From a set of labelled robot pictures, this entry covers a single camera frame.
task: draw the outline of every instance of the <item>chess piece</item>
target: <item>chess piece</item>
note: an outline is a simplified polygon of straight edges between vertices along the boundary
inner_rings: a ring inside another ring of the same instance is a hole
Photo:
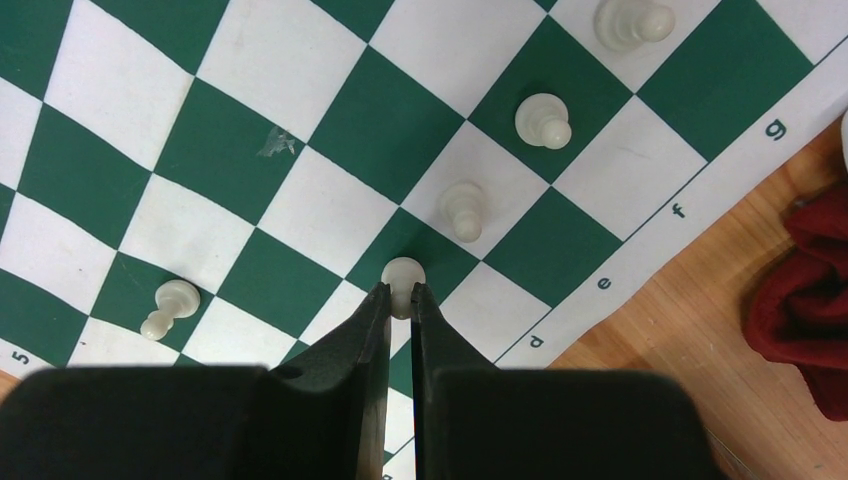
[[[200,292],[184,280],[171,280],[156,289],[159,310],[141,324],[141,334],[150,340],[161,340],[174,326],[175,318],[194,315],[200,307]]]
[[[555,95],[531,95],[515,112],[515,130],[522,140],[534,147],[558,150],[571,140],[568,109]]]
[[[651,0],[604,0],[595,13],[595,35],[618,52],[659,42],[672,30],[674,11]]]
[[[483,233],[483,190],[471,182],[457,183],[439,197],[439,210],[460,242],[471,243]]]
[[[386,264],[380,281],[392,288],[392,316],[406,320],[412,316],[412,287],[425,283],[427,277],[420,263],[399,257]]]

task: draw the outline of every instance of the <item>white pawn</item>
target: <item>white pawn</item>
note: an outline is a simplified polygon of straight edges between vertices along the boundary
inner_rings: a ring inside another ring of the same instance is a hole
[[[439,210],[460,242],[471,243],[483,233],[486,195],[471,182],[457,183],[439,197]]]
[[[522,140],[534,147],[558,150],[571,140],[568,108],[555,95],[531,95],[515,112],[515,130]]]
[[[424,268],[409,257],[399,257],[386,264],[380,281],[392,288],[392,316],[406,320],[412,316],[412,287],[426,283]]]
[[[200,292],[184,280],[171,280],[156,289],[159,310],[141,324],[141,334],[150,340],[161,340],[174,326],[175,318],[194,315],[200,307]]]
[[[674,10],[651,0],[605,0],[595,13],[595,35],[618,52],[665,39],[674,30]]]

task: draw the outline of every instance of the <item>green and white chessboard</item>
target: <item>green and white chessboard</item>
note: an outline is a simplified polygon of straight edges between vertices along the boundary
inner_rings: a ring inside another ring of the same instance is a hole
[[[848,3],[664,3],[671,36],[615,54],[597,0],[4,0],[0,368],[274,365],[397,256],[486,357],[546,366],[848,105]],[[562,150],[515,133],[539,92]],[[489,201],[472,244],[436,208],[461,180]],[[200,310],[143,339],[177,277]]]

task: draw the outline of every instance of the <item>wooden surface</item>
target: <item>wooden surface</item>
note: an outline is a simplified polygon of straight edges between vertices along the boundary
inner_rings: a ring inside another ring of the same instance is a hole
[[[674,377],[725,460],[737,464],[734,478],[848,479],[848,422],[826,420],[795,367],[766,362],[740,332],[752,295],[792,248],[782,221],[798,201],[844,178],[834,124],[552,367]]]

